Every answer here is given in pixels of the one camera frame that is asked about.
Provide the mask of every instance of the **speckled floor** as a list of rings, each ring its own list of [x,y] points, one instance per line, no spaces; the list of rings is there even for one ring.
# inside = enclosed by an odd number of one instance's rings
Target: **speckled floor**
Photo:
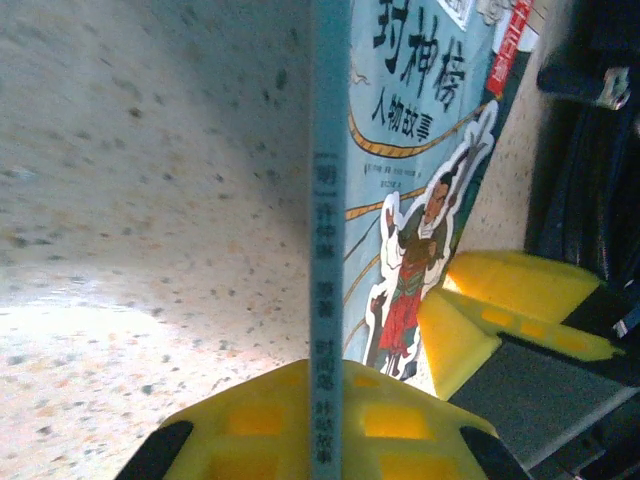
[[[307,15],[0,0],[0,478],[113,478],[170,413],[307,355]],[[523,245],[540,57],[462,248]]]

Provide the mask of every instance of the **terrazzo floor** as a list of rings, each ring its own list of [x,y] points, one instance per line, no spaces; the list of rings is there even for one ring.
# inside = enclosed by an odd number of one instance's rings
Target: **terrazzo floor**
[[[307,16],[0,0],[0,478],[113,478],[169,414],[307,356]],[[461,248],[524,244],[542,55]]]

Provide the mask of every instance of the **cartoon character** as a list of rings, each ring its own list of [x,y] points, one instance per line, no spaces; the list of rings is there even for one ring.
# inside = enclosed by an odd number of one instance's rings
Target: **cartoon character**
[[[381,273],[385,281],[372,288],[367,323],[369,345],[364,363],[402,380],[415,374],[420,341],[417,312],[435,286],[450,256],[453,215],[471,176],[493,147],[490,131],[497,103],[471,122],[465,140],[434,175],[425,193],[406,215],[399,212],[398,192],[382,207]]]

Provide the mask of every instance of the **red label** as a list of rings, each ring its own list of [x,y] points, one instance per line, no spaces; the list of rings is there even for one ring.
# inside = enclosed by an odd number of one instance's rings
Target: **red label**
[[[500,95],[507,83],[509,71],[518,52],[520,37],[527,26],[532,3],[533,0],[518,0],[516,6],[513,7],[511,21],[500,44],[500,51],[493,62],[493,67],[491,67],[489,80],[487,80],[487,89],[495,95]]]

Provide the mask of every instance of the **yellow plastic object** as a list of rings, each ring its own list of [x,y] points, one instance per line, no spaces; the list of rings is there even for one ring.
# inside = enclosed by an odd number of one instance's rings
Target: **yellow plastic object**
[[[486,421],[345,361],[343,478],[486,480],[460,428]],[[309,478],[308,362],[231,388],[167,419],[194,424],[166,480]]]
[[[418,323],[438,398],[449,399],[498,348],[504,332],[585,362],[623,354],[561,322],[600,284],[577,267],[517,252],[465,252],[447,288],[422,301]]]

